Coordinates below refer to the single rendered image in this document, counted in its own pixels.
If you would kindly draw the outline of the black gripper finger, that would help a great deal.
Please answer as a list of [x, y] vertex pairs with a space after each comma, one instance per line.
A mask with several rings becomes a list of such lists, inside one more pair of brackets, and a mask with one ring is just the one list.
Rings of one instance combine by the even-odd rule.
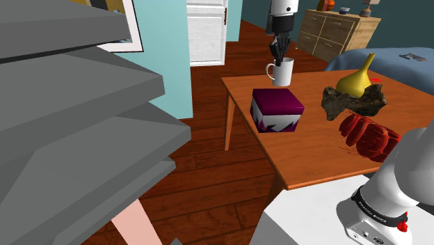
[[286, 55], [287, 50], [288, 50], [290, 44], [291, 44], [291, 38], [290, 38], [289, 36], [285, 36], [285, 37], [282, 39], [281, 61], [283, 61], [284, 56]]
[[280, 51], [280, 46], [279, 46], [279, 38], [277, 35], [274, 36], [273, 41], [269, 44], [269, 49], [271, 51], [271, 54], [273, 55], [274, 59], [275, 59], [275, 65], [277, 67], [281, 66], [281, 62], [282, 62], [282, 55], [281, 55], [281, 51]]

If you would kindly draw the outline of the white mug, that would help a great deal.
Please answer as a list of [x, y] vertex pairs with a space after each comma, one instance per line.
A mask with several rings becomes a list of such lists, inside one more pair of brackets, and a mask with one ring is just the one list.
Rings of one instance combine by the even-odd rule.
[[289, 86], [293, 73], [294, 59], [284, 57], [280, 65], [269, 63], [266, 66], [266, 75], [273, 82], [274, 86]]

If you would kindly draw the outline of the light wooden chest of drawers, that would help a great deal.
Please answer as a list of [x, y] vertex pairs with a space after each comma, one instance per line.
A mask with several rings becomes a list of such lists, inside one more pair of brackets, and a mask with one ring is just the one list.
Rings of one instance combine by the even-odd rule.
[[306, 10], [296, 49], [328, 62], [348, 50], [366, 48], [380, 21], [377, 17]]

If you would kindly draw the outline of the purple and white box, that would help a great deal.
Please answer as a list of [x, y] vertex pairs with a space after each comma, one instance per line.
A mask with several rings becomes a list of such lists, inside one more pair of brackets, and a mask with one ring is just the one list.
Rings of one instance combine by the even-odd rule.
[[254, 88], [250, 115], [259, 133], [294, 132], [305, 107], [288, 88]]

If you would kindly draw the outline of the white panelled door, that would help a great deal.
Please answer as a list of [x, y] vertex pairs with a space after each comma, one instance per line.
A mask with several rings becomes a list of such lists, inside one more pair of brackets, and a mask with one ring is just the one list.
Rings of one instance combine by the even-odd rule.
[[225, 64], [228, 0], [186, 0], [190, 66]]

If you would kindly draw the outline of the yellow gourd vase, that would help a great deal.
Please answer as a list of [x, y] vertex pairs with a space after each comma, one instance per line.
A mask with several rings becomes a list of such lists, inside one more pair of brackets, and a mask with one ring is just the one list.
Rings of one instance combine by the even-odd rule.
[[350, 74], [342, 79], [340, 79], [336, 85], [336, 89], [340, 93], [346, 93], [352, 96], [361, 97], [364, 94], [365, 88], [369, 87], [371, 85], [371, 82], [369, 80], [369, 76], [367, 74], [367, 70], [369, 66], [371, 65], [372, 60], [374, 59], [375, 54], [370, 53], [367, 56], [367, 59], [365, 60], [362, 67], [354, 72], [353, 74]]

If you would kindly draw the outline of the dark brown rough rock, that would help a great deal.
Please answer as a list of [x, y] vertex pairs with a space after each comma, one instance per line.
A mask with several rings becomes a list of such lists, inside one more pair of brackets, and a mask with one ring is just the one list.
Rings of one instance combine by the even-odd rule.
[[327, 120], [334, 120], [342, 111], [349, 109], [361, 116], [375, 116], [387, 105], [385, 95], [381, 91], [382, 84], [372, 84], [364, 89], [361, 97], [341, 93], [328, 86], [323, 90], [321, 107], [327, 115]]

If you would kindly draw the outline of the blue bed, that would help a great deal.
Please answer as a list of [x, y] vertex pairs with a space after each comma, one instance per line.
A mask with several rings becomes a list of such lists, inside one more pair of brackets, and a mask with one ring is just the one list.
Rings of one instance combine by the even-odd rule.
[[434, 49], [427, 47], [352, 49], [334, 57], [325, 68], [358, 70], [367, 56], [375, 57], [371, 71], [434, 95]]

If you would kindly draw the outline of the brown wooden table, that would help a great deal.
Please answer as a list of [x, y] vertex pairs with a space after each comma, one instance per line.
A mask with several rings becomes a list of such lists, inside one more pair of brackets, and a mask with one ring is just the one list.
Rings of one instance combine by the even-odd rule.
[[[289, 90], [304, 105], [294, 132], [260, 133], [250, 115], [252, 91], [270, 88], [266, 75], [224, 77], [227, 90], [227, 119], [225, 145], [230, 144], [233, 110], [238, 107], [252, 133], [270, 159], [275, 177], [268, 193], [271, 202], [281, 189], [297, 189], [354, 175], [377, 171], [380, 163], [357, 154], [348, 147], [339, 132], [341, 122], [349, 115], [345, 111], [333, 120], [326, 119], [321, 107], [323, 89], [335, 86], [349, 70], [295, 73]], [[373, 121], [400, 135], [426, 127], [434, 118], [434, 95], [417, 90], [376, 72], [369, 76], [382, 84], [387, 105], [373, 117]]]

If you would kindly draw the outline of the red ribbed object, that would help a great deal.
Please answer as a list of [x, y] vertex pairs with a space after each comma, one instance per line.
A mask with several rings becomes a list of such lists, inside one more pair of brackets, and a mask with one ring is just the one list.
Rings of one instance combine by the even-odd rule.
[[355, 146], [359, 155], [380, 163], [401, 140], [401, 135], [394, 130], [356, 113], [342, 121], [339, 131], [346, 138], [347, 146]]

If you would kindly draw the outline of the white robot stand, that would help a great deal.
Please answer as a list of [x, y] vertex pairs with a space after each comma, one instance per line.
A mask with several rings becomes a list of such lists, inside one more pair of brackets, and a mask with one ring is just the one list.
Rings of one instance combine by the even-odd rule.
[[363, 175], [281, 191], [263, 211], [250, 245], [392, 245], [347, 211]]

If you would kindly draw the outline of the grey shelf unit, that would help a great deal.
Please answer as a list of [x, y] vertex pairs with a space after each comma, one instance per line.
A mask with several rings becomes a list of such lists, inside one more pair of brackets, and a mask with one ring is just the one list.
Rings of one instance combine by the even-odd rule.
[[175, 169], [163, 78], [99, 47], [124, 15], [0, 0], [0, 245], [81, 245]]

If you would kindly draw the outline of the pink furniture leg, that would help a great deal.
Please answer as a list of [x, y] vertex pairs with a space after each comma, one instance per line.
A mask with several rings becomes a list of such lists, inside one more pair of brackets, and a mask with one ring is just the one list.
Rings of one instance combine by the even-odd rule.
[[111, 219], [127, 245], [163, 245], [139, 199]]

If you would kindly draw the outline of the white framed wall picture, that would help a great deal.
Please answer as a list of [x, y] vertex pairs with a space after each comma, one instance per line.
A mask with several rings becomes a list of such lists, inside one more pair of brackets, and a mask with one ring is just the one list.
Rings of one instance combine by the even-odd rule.
[[103, 45], [100, 48], [108, 52], [143, 52], [140, 31], [136, 19], [136, 11], [133, 0], [70, 0], [87, 6], [101, 8], [126, 17], [130, 37], [124, 40], [117, 40]]

